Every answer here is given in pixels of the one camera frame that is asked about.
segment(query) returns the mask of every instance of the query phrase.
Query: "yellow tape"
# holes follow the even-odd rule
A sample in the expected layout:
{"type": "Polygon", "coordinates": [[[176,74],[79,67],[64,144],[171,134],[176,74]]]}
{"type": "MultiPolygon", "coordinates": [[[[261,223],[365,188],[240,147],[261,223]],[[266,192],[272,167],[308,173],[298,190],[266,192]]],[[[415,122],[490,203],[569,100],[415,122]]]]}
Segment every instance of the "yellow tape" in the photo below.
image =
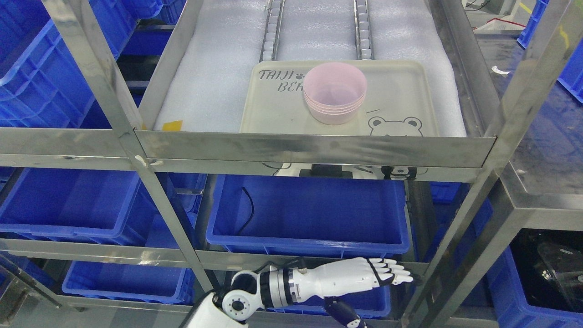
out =
{"type": "Polygon", "coordinates": [[[174,121],[164,123],[162,131],[180,131],[182,129],[182,121],[174,121]]]}
{"type": "Polygon", "coordinates": [[[559,26],[559,33],[565,39],[565,48],[569,49],[569,34],[563,30],[563,25],[559,26]]]}
{"type": "Polygon", "coordinates": [[[532,15],[532,10],[530,8],[528,8],[525,4],[523,4],[522,2],[520,3],[520,7],[524,10],[526,10],[526,12],[528,12],[529,15],[532,15]]]}

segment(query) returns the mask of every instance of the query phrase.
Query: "robotic hand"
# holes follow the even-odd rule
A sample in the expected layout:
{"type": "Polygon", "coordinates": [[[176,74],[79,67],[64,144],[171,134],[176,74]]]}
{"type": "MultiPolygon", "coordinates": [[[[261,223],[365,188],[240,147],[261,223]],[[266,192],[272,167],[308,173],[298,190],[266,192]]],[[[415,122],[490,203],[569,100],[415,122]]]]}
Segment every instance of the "robotic hand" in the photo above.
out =
{"type": "Polygon", "coordinates": [[[365,327],[364,322],[338,296],[386,285],[412,282],[410,272],[391,259],[341,260],[314,269],[282,268],[264,273],[240,271],[224,295],[208,295],[185,328],[247,327],[257,309],[281,308],[312,296],[326,300],[326,311],[341,324],[365,327]]]}

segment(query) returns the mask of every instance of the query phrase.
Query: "bear cartoon print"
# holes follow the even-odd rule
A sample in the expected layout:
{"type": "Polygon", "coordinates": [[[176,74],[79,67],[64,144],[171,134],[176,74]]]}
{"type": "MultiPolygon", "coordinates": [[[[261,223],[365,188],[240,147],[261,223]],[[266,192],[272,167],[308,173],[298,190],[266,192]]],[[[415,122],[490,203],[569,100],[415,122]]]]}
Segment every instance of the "bear cartoon print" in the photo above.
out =
{"type": "Polygon", "coordinates": [[[380,116],[375,116],[368,120],[368,126],[372,129],[370,135],[423,136],[421,120],[412,116],[402,121],[386,121],[380,116]]]}

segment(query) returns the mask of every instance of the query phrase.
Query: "white foam sheet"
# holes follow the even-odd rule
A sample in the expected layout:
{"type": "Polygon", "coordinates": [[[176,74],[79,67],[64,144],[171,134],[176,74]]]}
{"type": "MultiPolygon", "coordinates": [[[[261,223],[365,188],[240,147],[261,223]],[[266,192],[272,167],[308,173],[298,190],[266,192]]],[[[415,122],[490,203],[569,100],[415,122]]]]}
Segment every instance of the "white foam sheet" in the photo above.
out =
{"type": "MultiPolygon", "coordinates": [[[[263,42],[266,0],[206,0],[155,130],[238,132],[263,42]]],[[[454,73],[424,0],[369,0],[376,59],[426,69],[438,129],[464,137],[454,73]]],[[[286,0],[278,60],[356,59],[352,0],[286,0]]]]}
{"type": "Polygon", "coordinates": [[[356,60],[354,0],[286,0],[277,60],[356,60]]]}
{"type": "Polygon", "coordinates": [[[442,137],[465,137],[454,71],[424,0],[368,0],[374,58],[420,62],[442,137]]]}
{"type": "Polygon", "coordinates": [[[251,71],[259,62],[266,3],[204,2],[155,130],[182,120],[183,131],[239,131],[251,71]]]}

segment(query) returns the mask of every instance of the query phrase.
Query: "black cable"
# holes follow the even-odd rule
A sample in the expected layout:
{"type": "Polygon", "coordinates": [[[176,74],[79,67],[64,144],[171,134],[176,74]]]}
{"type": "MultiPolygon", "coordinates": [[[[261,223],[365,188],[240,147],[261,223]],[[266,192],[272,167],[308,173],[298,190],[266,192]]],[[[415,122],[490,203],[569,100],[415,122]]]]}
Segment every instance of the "black cable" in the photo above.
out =
{"type": "Polygon", "coordinates": [[[477,12],[478,10],[484,8],[487,4],[489,4],[490,1],[492,1],[492,0],[488,0],[488,1],[484,2],[484,4],[478,9],[472,9],[471,11],[467,11],[467,12],[477,12]]]}
{"type": "Polygon", "coordinates": [[[274,266],[274,267],[276,267],[276,268],[278,268],[278,269],[279,269],[279,268],[285,268],[285,267],[287,267],[287,266],[290,266],[290,265],[294,264],[295,262],[299,262],[299,261],[300,261],[301,259],[303,259],[303,258],[304,258],[303,256],[298,256],[298,257],[296,257],[296,258],[294,258],[294,259],[291,259],[291,260],[289,260],[289,261],[287,261],[287,262],[283,263],[282,265],[278,265],[278,264],[276,264],[276,263],[274,263],[274,262],[267,261],[267,262],[265,262],[265,264],[264,264],[264,265],[262,265],[262,266],[260,266],[259,268],[257,268],[257,269],[255,269],[255,270],[253,270],[253,272],[255,272],[255,273],[260,273],[260,272],[261,272],[263,269],[265,269],[267,266],[270,266],[270,265],[271,265],[271,266],[274,266]]]}
{"type": "Polygon", "coordinates": [[[289,169],[292,166],[292,164],[289,163],[286,168],[276,168],[274,166],[270,166],[270,165],[267,165],[265,163],[261,163],[261,164],[263,164],[264,166],[266,166],[266,167],[268,167],[270,169],[274,169],[275,170],[275,172],[272,174],[272,176],[275,176],[280,170],[287,170],[287,169],[289,169]]]}
{"type": "Polygon", "coordinates": [[[471,5],[473,5],[473,4],[475,4],[475,3],[476,3],[476,1],[477,1],[477,0],[474,0],[474,1],[472,1],[472,3],[471,3],[471,4],[467,4],[467,5],[466,5],[466,8],[467,8],[467,7],[469,7],[469,6],[471,6],[471,5]]]}
{"type": "Polygon", "coordinates": [[[235,234],[236,236],[241,235],[241,232],[243,232],[243,229],[245,229],[247,227],[247,225],[249,224],[249,222],[251,222],[251,219],[253,219],[253,215],[255,214],[255,205],[253,204],[253,199],[251,199],[251,195],[249,195],[249,191],[247,191],[247,189],[245,187],[242,187],[241,189],[243,189],[243,192],[245,193],[245,195],[247,195],[247,197],[249,198],[249,202],[251,203],[251,215],[249,215],[247,222],[245,222],[245,224],[241,227],[241,229],[239,229],[239,231],[237,231],[237,233],[235,234]]]}

